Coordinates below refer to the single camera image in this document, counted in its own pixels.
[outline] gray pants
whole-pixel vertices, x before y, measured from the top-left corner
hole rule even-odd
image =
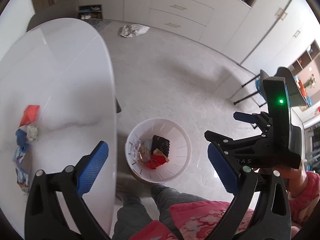
[[[183,240],[183,237],[173,223],[169,207],[174,204],[206,200],[195,195],[179,193],[174,188],[162,185],[153,186],[151,196],[160,212],[159,221],[180,240]],[[140,198],[130,195],[124,198],[123,207],[119,209],[117,219],[112,240],[128,240],[152,221]]]

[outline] gray tile floor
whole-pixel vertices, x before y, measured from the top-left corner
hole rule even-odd
[[[254,82],[240,89],[253,75],[202,44],[156,28],[135,38],[119,37],[123,25],[112,22],[100,31],[111,55],[116,96],[122,107],[117,115],[118,182],[141,196],[152,219],[159,218],[148,187],[130,175],[124,143],[138,123],[164,117],[180,124],[192,144],[190,165],[179,178],[166,185],[209,200],[231,201],[233,195],[225,191],[207,159],[204,132],[212,130],[233,139],[261,133],[232,116],[235,111],[249,114],[268,111],[267,106],[259,109],[255,103],[264,102],[260,95],[236,106],[232,103],[255,91]],[[292,119],[293,124],[301,126],[294,113]],[[256,194],[251,208],[255,207],[257,198]],[[116,201],[113,225],[120,207],[121,203]]]

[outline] pink jacket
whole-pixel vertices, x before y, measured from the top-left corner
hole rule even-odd
[[[304,191],[293,198],[288,194],[291,210],[291,237],[301,229],[310,217],[319,200],[320,176],[307,172],[309,182]],[[217,225],[230,203],[222,201],[199,201],[170,206],[171,217],[181,232],[184,240],[203,240]],[[248,210],[237,233],[244,231],[252,217],[253,210]],[[130,240],[178,240],[176,236],[158,220],[149,223]]]

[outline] white marble table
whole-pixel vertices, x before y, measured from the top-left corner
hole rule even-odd
[[[113,69],[99,33],[77,19],[57,19],[26,33],[0,62],[0,208],[24,236],[27,195],[17,185],[12,155],[15,131],[27,105],[40,105],[38,141],[25,164],[30,182],[35,171],[47,174],[75,165],[100,140],[109,157],[92,189],[83,196],[109,233],[116,183],[116,107]],[[71,229],[77,231],[62,195],[58,195]]]

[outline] white plastic trash bin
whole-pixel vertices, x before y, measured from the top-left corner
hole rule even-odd
[[[130,152],[132,145],[152,139],[154,135],[170,141],[169,162],[155,170],[137,163]],[[151,118],[139,123],[129,134],[125,144],[125,157],[134,177],[146,182],[164,183],[177,178],[188,167],[191,160],[191,142],[186,131],[176,122],[164,118]]]

